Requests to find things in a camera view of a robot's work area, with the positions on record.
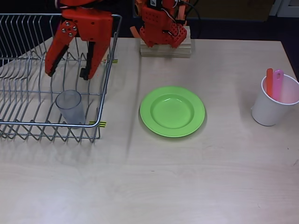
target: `transparent cup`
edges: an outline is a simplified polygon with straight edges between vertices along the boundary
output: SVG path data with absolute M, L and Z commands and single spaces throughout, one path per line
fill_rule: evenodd
M 63 91 L 57 96 L 55 102 L 67 124 L 85 124 L 85 113 L 80 93 L 75 90 Z

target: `wire dish rack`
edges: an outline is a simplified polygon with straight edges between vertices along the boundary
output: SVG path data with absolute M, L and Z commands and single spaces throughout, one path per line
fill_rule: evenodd
M 106 60 L 92 81 L 79 78 L 86 65 L 88 43 L 75 38 L 53 77 L 44 73 L 44 60 L 61 14 L 0 14 L 0 138 L 53 141 L 100 138 L 100 121 L 114 62 L 122 17 L 114 18 L 113 38 Z M 67 89 L 80 92 L 86 124 L 67 124 L 55 99 Z

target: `table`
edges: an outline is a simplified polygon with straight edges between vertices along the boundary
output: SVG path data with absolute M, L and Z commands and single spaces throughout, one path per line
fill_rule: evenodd
M 0 141 L 2 224 L 294 224 L 299 108 L 278 125 L 251 117 L 266 69 L 294 76 L 280 42 L 196 40 L 191 59 L 140 58 L 119 39 L 102 139 Z M 160 137 L 138 116 L 156 87 L 203 101 L 194 134 Z

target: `plate rim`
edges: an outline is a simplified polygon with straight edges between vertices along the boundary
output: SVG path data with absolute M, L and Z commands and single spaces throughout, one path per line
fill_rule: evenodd
M 157 130 L 153 129 L 153 128 L 151 127 L 151 125 L 148 124 L 148 119 L 144 118 L 144 107 L 145 107 L 145 106 L 146 106 L 146 107 L 148 106 L 148 104 L 147 104 L 147 99 L 150 98 L 150 96 L 153 95 L 155 92 L 157 92 L 157 91 L 159 91 L 159 90 L 161 90 L 161 89 L 172 89 L 172 88 L 175 88 L 175 89 L 180 90 L 180 91 L 188 92 L 188 94 L 191 94 L 191 95 L 194 97 L 194 99 L 193 99 L 192 101 L 189 100 L 189 102 L 191 103 L 191 105 L 193 106 L 194 109 L 196 109 L 196 108 L 197 108 L 198 110 L 200 109 L 200 110 L 202 110 L 201 113 L 203 113 L 203 116 L 202 116 L 202 119 L 200 120 L 200 122 L 199 122 L 194 128 L 192 128 L 191 131 L 185 132 L 184 134 L 165 134 L 165 133 L 162 133 L 162 132 L 160 132 L 160 131 L 157 131 Z M 194 107 L 194 102 L 193 102 L 194 100 L 197 100 L 198 103 L 199 103 L 199 105 L 198 105 L 197 107 Z M 161 135 L 161 136 L 164 136 L 164 137 L 168 137 L 168 138 L 180 138 L 180 137 L 184 137 L 184 136 L 187 136 L 187 135 L 189 135 L 189 134 L 192 134 L 192 133 L 194 133 L 195 131 L 197 131 L 197 130 L 200 128 L 200 126 L 203 124 L 203 122 L 204 122 L 204 120 L 205 120 L 205 117 L 206 117 L 206 110 L 205 110 L 205 106 L 204 106 L 203 102 L 201 101 L 201 99 L 200 99 L 194 92 L 192 92 L 192 91 L 190 91 L 190 90 L 188 90 L 188 89 L 186 89 L 186 88 L 184 88 L 184 87 L 181 87 L 181 86 L 173 86 L 173 85 L 170 85 L 170 86 L 162 86 L 162 87 L 158 87 L 158 88 L 152 90 L 151 92 L 149 92 L 149 93 L 143 98 L 143 100 L 142 100 L 142 102 L 141 102 L 141 104 L 140 104 L 139 114 L 140 114 L 140 117 L 141 117 L 143 123 L 145 124 L 145 126 L 146 126 L 148 129 L 150 129 L 152 132 L 154 132 L 154 133 L 156 133 L 156 134 L 159 134 L 159 135 Z M 171 128 L 166 128 L 166 127 L 162 127 L 162 128 L 164 128 L 165 130 L 172 130 Z

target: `white paper cup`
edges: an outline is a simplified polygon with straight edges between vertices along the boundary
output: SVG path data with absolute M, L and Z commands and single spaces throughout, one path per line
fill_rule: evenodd
M 299 103 L 299 83 L 286 74 L 279 101 L 267 95 L 266 77 L 262 80 L 261 88 L 251 112 L 254 120 L 261 125 L 277 124 L 294 105 Z

